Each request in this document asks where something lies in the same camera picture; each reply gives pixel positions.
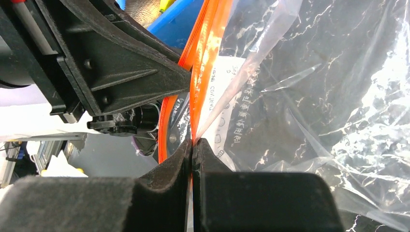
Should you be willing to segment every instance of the black marble surface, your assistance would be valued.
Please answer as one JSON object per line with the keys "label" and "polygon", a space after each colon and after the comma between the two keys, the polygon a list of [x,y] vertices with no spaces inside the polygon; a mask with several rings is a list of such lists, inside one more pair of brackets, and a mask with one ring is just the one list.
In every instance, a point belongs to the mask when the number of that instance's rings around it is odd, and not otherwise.
{"label": "black marble surface", "polygon": [[[220,56],[246,58],[266,28],[275,2],[240,1],[225,30]],[[357,144],[350,144],[348,135],[374,130],[378,124],[389,127],[397,114],[401,118],[396,124],[410,122],[406,107],[390,105],[392,100],[406,99],[409,92],[395,86],[400,86],[398,82],[384,81],[395,75],[408,80],[408,59],[399,64],[399,69],[407,69],[399,74],[397,67],[386,71],[386,64],[399,56],[395,49],[403,29],[409,28],[409,10],[405,0],[304,0],[290,30],[237,95],[231,136],[224,147],[237,170],[317,173],[329,184],[338,205],[356,212],[341,212],[346,231],[396,231],[364,216],[379,212],[374,205],[394,213],[369,217],[408,231],[410,187],[400,188],[399,195],[398,185],[406,183],[410,168],[398,164],[402,157],[392,147],[409,143],[403,140],[406,131],[395,131],[397,137],[384,134],[383,142],[370,141],[371,135],[365,134]],[[408,46],[402,49],[409,53]],[[385,90],[385,98],[375,97],[366,105],[374,87]],[[386,154],[394,158],[382,158]],[[395,176],[395,170],[403,172]],[[393,179],[368,178],[382,172]]]}

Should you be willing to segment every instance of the brown textured object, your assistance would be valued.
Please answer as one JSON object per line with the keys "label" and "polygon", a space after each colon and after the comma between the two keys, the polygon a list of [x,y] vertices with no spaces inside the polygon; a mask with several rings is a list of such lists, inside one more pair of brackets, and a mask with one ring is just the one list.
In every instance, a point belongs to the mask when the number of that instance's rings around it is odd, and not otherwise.
{"label": "brown textured object", "polygon": [[160,3],[161,0],[128,0],[125,12],[147,28],[161,15]]}

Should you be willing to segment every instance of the clear plastic bag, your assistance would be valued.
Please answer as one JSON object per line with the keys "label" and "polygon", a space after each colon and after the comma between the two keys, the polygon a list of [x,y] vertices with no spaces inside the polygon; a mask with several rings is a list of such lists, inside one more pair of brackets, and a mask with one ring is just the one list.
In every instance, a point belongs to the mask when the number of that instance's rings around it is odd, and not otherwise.
{"label": "clear plastic bag", "polygon": [[[234,171],[316,173],[341,210],[409,231],[409,11],[405,0],[239,0],[195,93],[195,138]],[[212,80],[226,90],[211,93]]]}

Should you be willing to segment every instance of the screw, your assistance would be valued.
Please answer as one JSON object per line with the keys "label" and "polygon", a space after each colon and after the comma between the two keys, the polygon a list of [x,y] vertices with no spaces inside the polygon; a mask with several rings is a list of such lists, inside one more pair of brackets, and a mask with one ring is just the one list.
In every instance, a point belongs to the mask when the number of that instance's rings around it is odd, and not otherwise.
{"label": "screw", "polygon": [[85,66],[87,69],[92,69],[91,60],[90,60],[90,59],[86,59],[86,60],[84,61],[84,66]]}
{"label": "screw", "polygon": [[169,136],[169,141],[173,144],[173,143],[175,143],[176,142],[176,136],[174,135],[174,134],[171,134],[170,136]]}
{"label": "screw", "polygon": [[106,105],[108,105],[108,104],[110,103],[110,100],[108,99],[107,96],[103,96],[102,99],[101,99],[101,101],[102,101],[104,104],[106,104]]}

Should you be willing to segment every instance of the gray floor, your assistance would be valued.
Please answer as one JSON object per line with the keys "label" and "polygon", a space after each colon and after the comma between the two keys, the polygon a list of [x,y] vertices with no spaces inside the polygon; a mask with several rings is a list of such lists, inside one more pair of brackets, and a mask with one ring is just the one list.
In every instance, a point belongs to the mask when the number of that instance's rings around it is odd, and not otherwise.
{"label": "gray floor", "polygon": [[158,165],[152,157],[137,155],[131,137],[88,134],[85,142],[72,144],[68,161],[88,176],[140,177]]}

